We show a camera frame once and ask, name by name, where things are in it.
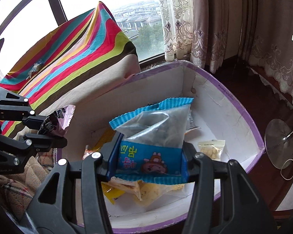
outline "green foliage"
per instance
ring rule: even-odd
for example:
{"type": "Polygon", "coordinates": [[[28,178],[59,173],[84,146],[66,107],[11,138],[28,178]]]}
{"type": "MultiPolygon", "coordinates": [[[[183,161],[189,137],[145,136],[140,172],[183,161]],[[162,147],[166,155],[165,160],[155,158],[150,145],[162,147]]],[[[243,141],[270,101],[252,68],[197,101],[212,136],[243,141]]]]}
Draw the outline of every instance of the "green foliage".
{"type": "Polygon", "coordinates": [[[139,61],[164,53],[162,24],[141,27],[138,38],[132,42],[136,47],[139,61]]]}

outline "striped blanket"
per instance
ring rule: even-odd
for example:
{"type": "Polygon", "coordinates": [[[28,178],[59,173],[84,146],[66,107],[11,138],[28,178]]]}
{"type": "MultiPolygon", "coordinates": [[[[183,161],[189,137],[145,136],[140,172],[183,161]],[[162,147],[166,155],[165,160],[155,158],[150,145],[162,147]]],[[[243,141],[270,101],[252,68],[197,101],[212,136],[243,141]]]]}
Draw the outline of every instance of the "striped blanket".
{"type": "MultiPolygon", "coordinates": [[[[117,26],[111,12],[99,2],[39,40],[14,65],[0,86],[29,99],[40,113],[77,85],[136,54],[132,42],[117,26]],[[41,64],[33,72],[35,64],[41,64]]],[[[14,137],[21,122],[2,122],[2,134],[14,137]]]]}

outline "dark wooden floor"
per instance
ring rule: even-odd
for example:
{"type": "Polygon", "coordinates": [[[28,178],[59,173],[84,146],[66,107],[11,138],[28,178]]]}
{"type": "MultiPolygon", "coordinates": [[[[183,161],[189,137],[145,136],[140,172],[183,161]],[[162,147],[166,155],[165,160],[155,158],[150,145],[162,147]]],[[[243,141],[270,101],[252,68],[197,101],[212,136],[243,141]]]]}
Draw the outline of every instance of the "dark wooden floor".
{"type": "MultiPolygon", "coordinates": [[[[264,138],[266,126],[272,119],[282,119],[290,128],[293,128],[293,109],[290,109],[285,101],[280,100],[279,95],[274,94],[270,86],[264,86],[259,75],[252,73],[247,67],[234,68],[233,64],[234,62],[230,60],[224,62],[224,65],[214,76],[247,109],[262,137],[264,138]]],[[[285,177],[291,177],[292,174],[293,164],[284,170],[285,177]]],[[[293,183],[293,179],[286,181],[280,176],[280,170],[271,164],[267,154],[263,154],[249,176],[272,213],[277,209],[293,183]]],[[[218,208],[216,202],[214,205],[215,215],[217,215],[218,208]]],[[[180,222],[164,230],[154,231],[152,234],[181,233],[183,224],[184,222],[180,222]]]]}

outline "lamp base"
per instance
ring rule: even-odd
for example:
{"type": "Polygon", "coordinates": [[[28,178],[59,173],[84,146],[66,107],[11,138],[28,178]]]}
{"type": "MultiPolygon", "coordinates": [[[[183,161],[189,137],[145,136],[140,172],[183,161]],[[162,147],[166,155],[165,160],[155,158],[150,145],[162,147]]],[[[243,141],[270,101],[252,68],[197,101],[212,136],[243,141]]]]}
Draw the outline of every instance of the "lamp base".
{"type": "Polygon", "coordinates": [[[280,119],[273,119],[269,122],[265,131],[265,146],[271,163],[278,169],[285,169],[293,158],[293,138],[285,142],[283,138],[291,132],[289,126],[280,119]]]}

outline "cartoon bunny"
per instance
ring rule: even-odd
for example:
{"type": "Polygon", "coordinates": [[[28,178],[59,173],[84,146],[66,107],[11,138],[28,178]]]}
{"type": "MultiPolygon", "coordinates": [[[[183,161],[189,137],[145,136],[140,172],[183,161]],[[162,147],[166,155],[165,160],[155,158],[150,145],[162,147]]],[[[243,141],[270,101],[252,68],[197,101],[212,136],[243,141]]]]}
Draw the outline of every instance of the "cartoon bunny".
{"type": "Polygon", "coordinates": [[[154,152],[151,159],[144,159],[144,164],[141,166],[141,171],[144,173],[167,173],[167,166],[162,161],[161,153],[154,152]]]}

